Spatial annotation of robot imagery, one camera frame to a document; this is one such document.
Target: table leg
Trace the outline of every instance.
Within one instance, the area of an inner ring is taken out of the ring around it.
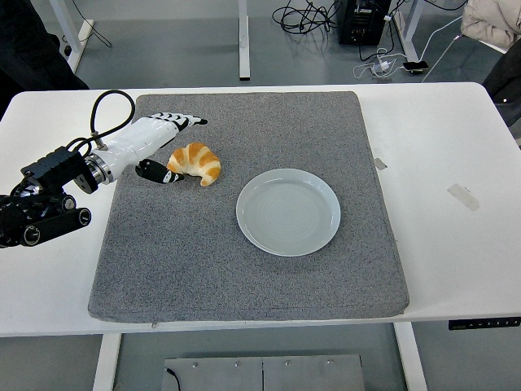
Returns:
[[[407,389],[409,391],[427,391],[422,362],[414,338],[413,325],[411,322],[394,323],[394,332],[400,350],[401,365],[404,368]]]
[[[72,49],[72,53],[68,57],[68,65],[72,72],[76,72],[77,66],[80,63],[81,55],[89,39],[90,32],[94,26],[93,20],[85,20],[78,33],[72,22],[71,14],[69,14],[64,0],[50,0],[50,4],[58,18],[67,42]]]
[[[93,391],[112,391],[120,354],[121,334],[103,334]]]
[[[404,48],[407,61],[418,61],[418,55],[413,45],[413,35],[418,27],[420,16],[423,12],[425,2],[423,0],[413,0],[413,5],[410,8],[407,20],[403,22],[401,13],[398,11],[395,14],[395,22],[398,26],[398,36],[400,37],[401,45]]]
[[[239,79],[250,80],[250,37],[247,0],[239,0]]]

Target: black clothing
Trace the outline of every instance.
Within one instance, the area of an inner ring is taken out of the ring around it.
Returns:
[[[29,0],[0,0],[0,117],[21,91],[88,90]]]

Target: black cable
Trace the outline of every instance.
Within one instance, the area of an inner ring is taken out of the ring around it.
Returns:
[[[428,2],[429,4],[433,5],[434,7],[436,7],[436,8],[440,8],[441,10],[444,10],[444,11],[457,11],[457,10],[459,10],[461,7],[463,7],[465,4],[468,3],[468,1],[465,0],[465,1],[463,2],[463,4],[462,4],[461,6],[459,6],[459,7],[457,7],[457,8],[443,8],[443,7],[438,6],[437,4],[435,4],[435,3],[433,3],[433,2],[430,2],[429,0],[423,0],[423,1],[424,1],[424,2]]]
[[[116,132],[117,130],[127,126],[132,121],[132,118],[134,117],[134,114],[136,112],[136,105],[135,105],[132,97],[130,95],[128,95],[126,92],[124,92],[124,91],[108,90],[108,91],[103,92],[96,99],[96,101],[94,102],[94,106],[92,107],[92,114],[90,116],[90,132],[91,133],[97,133],[96,129],[94,127],[94,122],[95,122],[95,119],[96,119],[96,112],[98,111],[98,106],[99,106],[100,102],[103,100],[103,98],[105,98],[107,95],[110,95],[110,94],[120,94],[120,95],[125,96],[129,100],[130,106],[131,106],[129,117],[123,123],[121,123],[120,125],[112,128],[110,130],[107,130],[107,131],[105,131],[105,132],[103,132],[101,134],[96,134],[96,135],[94,135],[92,137],[89,137],[89,138],[82,138],[82,137],[75,138],[74,140],[72,140],[67,145],[67,149],[69,149],[75,143],[78,143],[78,144],[74,147],[73,151],[79,151],[80,148],[82,148],[83,146],[87,145],[88,146],[87,152],[83,154],[83,156],[87,156],[87,155],[90,154],[90,151],[92,151],[92,147],[90,145],[91,142],[93,142],[94,140],[97,140],[98,138],[102,138],[102,137],[108,136],[109,134],[112,134],[112,133]]]
[[[305,9],[297,9],[290,7],[291,0],[289,0],[286,6],[277,8],[271,14],[271,18],[282,28],[282,30],[289,34],[307,34],[322,26],[326,32],[329,33],[332,28],[339,27],[332,18],[340,9],[340,1],[333,2],[329,9],[326,9],[325,7],[316,8],[309,0],[306,0],[306,3],[308,5]],[[282,11],[282,16],[280,17],[280,20],[277,20],[275,14],[280,11]],[[300,16],[299,23],[290,24],[286,22],[288,17],[293,17],[295,15]]]
[[[106,47],[112,47],[112,43],[106,39],[98,30],[96,30],[94,28],[94,26],[92,24],[89,23],[89,21],[83,16],[83,14],[81,14],[81,11],[80,9],[78,8],[78,6],[76,5],[76,2],[74,0],[72,0],[72,4],[74,4],[74,7],[76,8],[76,10],[78,11],[78,14],[80,14],[81,18],[92,28],[93,32],[86,38],[90,38],[92,37],[92,35],[95,35],[96,38],[98,40],[100,40],[101,42],[103,42],[103,44],[106,46]]]
[[[389,20],[389,25],[388,25],[388,30],[390,32],[390,36],[391,36],[391,49],[389,51],[386,51],[385,53],[383,53],[384,55],[388,54],[388,53],[391,53],[393,50],[394,50],[394,38],[392,37],[392,29],[391,29],[391,21]],[[361,45],[358,45],[358,55],[360,56],[360,61],[362,62],[365,62],[367,61],[368,59],[371,59],[375,56],[378,56],[380,53],[376,52],[376,53],[373,53],[372,55],[370,55],[369,57],[366,57],[365,59],[363,59],[361,57]]]
[[[181,384],[179,383],[179,378],[177,377],[176,372],[172,371],[170,368],[166,368],[166,371],[170,375],[172,375],[173,377],[176,378],[176,380],[177,380],[177,391],[181,391]]]

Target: ceramic plate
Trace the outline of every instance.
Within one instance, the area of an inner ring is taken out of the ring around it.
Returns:
[[[237,221],[258,248],[283,257],[317,251],[335,236],[340,205],[327,183],[299,169],[274,169],[241,191]]]

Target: gray felt mat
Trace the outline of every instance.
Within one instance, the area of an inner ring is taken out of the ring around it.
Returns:
[[[168,185],[128,167],[117,182],[90,296],[91,316],[182,320],[358,319],[403,313],[409,295],[357,96],[352,92],[143,95],[136,118],[182,112],[208,120],[153,160],[206,143],[221,176]],[[302,169],[330,185],[342,218],[332,241],[278,257],[251,244],[235,204],[256,175]]]

